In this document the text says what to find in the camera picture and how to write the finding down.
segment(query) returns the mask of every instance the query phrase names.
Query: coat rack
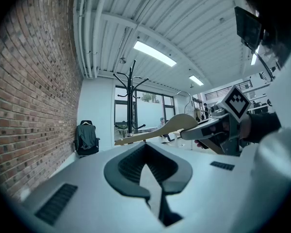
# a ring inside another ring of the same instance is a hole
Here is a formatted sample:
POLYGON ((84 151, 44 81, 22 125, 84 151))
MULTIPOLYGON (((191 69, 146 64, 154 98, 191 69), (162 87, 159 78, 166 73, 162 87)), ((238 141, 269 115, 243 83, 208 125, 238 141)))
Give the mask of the coat rack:
POLYGON ((132 73, 133 73, 134 67, 135 67, 135 63, 136 63, 136 60, 134 60, 134 63, 132 65, 132 67, 130 67, 130 69, 129 69, 129 76, 127 76, 125 73, 121 73, 121 72, 117 73, 117 74, 125 75, 127 77, 127 80, 128 80, 127 86, 124 84, 124 82, 115 73, 113 74, 113 76, 115 76, 122 83, 122 85, 125 87, 126 92, 127 92, 127 94, 125 96, 117 95, 118 97, 122 97, 122 98, 127 96, 127 124, 126 124, 126 126, 124 128, 120 127, 118 125, 116 125, 116 127, 119 128, 119 129, 122 129, 122 130, 125 130, 125 129, 128 128, 128 136, 132 136, 132 128, 140 129, 140 128, 145 126, 145 124, 144 124, 144 125, 142 125, 140 127, 135 127, 133 125, 133 122, 132 122, 132 115, 133 115, 133 113, 132 113, 132 98, 133 97, 135 99, 139 99, 140 98, 140 97, 137 98, 137 97, 134 96, 134 91, 142 83, 144 83, 144 82, 149 80, 149 78, 147 78, 147 79, 143 80, 141 83, 137 84, 136 86, 133 86, 132 81, 133 81, 134 78, 141 79, 140 76, 134 76, 134 77, 132 76, 132 73))

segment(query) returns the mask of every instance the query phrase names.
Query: person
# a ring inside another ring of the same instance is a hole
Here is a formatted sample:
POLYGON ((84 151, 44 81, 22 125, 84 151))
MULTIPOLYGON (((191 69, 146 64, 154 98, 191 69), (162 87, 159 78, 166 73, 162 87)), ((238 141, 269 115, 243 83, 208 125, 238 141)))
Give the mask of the person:
MULTIPOLYGON (((165 118, 161 117, 161 123, 157 126, 157 129, 160 129, 161 127, 163 127, 165 125, 165 118)), ((163 137, 167 138, 168 141, 171 141, 170 137, 168 134, 163 134, 163 137)))
POLYGON ((209 109, 208 109, 206 103, 204 103, 204 106, 205 106, 205 116, 206 116, 206 119, 208 119, 208 117, 209 117, 209 114, 208 114, 209 109))
POLYGON ((269 99, 267 99, 267 104, 272 107, 272 103, 269 99))

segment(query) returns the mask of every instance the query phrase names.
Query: black plastic part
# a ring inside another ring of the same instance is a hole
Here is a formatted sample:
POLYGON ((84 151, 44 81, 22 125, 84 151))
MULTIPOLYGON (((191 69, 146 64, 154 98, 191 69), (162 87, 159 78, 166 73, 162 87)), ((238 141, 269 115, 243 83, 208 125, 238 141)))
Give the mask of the black plastic part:
POLYGON ((54 225, 77 189, 75 185, 63 184, 35 215, 49 225, 54 225))
POLYGON ((122 97, 122 98, 124 98, 124 97, 126 97, 127 96, 127 94, 125 95, 125 96, 122 96, 122 95, 117 95, 118 97, 122 97))
POLYGON ((210 165, 216 166, 216 167, 219 167, 219 168, 222 168, 225 170, 229 170, 229 171, 232 171, 234 169, 234 166, 235 166, 235 165, 221 163, 221 162, 217 162, 217 161, 211 162, 210 165))
POLYGON ((133 127, 134 129, 136 129, 136 130, 137 130, 137 129, 140 129, 140 128, 142 128, 142 127, 145 127, 145 126, 146 126, 146 125, 143 124, 143 125, 141 125, 140 127, 137 127, 137 128, 136 128, 135 126, 132 125, 132 127, 133 127))
POLYGON ((165 225, 165 226, 169 226, 172 225, 178 221, 180 221, 182 219, 182 217, 177 214, 174 213, 170 210, 167 200, 166 200, 166 196, 165 194, 162 192, 162 196, 161 196, 161 205, 160 205, 160 212, 159 212, 159 220, 165 225))
POLYGON ((139 186, 141 172, 147 164, 165 195, 180 193, 190 181, 191 165, 151 143, 139 143, 111 159, 104 176, 114 190, 129 197, 150 199, 150 192, 139 186))
POLYGON ((116 125, 115 127, 116 127, 116 128, 119 128, 119 129, 122 129, 122 130, 125 130, 125 129, 127 129, 128 125, 126 124, 125 127, 121 127, 121 126, 116 125))
POLYGON ((251 48, 257 49, 263 35, 260 18, 244 10, 235 7, 237 35, 243 39, 251 48))
POLYGON ((221 133, 221 132, 225 131, 221 121, 217 122, 214 125, 211 125, 210 127, 206 127, 206 128, 202 129, 203 136, 208 136, 208 135, 211 135, 212 133, 215 135, 217 133, 221 133))

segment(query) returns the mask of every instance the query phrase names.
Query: white table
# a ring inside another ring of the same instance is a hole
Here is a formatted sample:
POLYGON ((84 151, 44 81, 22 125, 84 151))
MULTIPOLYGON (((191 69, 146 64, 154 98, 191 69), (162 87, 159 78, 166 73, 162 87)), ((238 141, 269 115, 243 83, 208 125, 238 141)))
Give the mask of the white table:
POLYGON ((141 131, 142 133, 151 132, 152 129, 157 130, 157 127, 144 127, 144 128, 140 128, 139 131, 141 131))
POLYGON ((262 105, 260 107, 252 108, 252 109, 249 109, 248 111, 254 111, 256 109, 261 109, 261 108, 264 108, 264 107, 267 107, 267 105, 262 105))
MULTIPOLYGON (((181 130, 178 130, 178 131, 175 131, 175 132, 172 132, 175 136, 175 147, 178 148, 178 136, 180 136, 180 132, 182 131, 183 129, 181 130)), ((193 150, 193 141, 194 140, 191 140, 191 150, 193 150)))

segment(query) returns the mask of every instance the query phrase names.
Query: ceiling light fixture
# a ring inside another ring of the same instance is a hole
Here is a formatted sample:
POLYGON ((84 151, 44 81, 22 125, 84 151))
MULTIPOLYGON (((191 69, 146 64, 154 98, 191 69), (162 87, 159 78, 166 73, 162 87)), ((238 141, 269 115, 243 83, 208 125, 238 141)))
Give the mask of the ceiling light fixture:
POLYGON ((165 64, 169 65, 170 67, 173 67, 176 62, 173 61, 171 58, 167 57, 166 55, 162 54, 161 52, 158 52, 157 50, 155 50, 154 48, 140 42, 137 41, 134 49, 137 49, 141 52, 144 52, 150 56, 152 56, 153 58, 156 58, 162 62, 164 62, 165 64))
MULTIPOLYGON (((259 47, 260 47, 260 45, 258 45, 258 48, 256 49, 256 53, 259 53, 259 47)), ((256 60, 257 60, 257 56, 255 54, 253 54, 251 65, 254 65, 256 63, 256 60)))
POLYGON ((189 77, 190 80, 193 80, 196 84, 198 84, 199 86, 203 85, 204 83, 201 82, 197 77, 195 77, 194 75, 192 75, 191 77, 189 77))

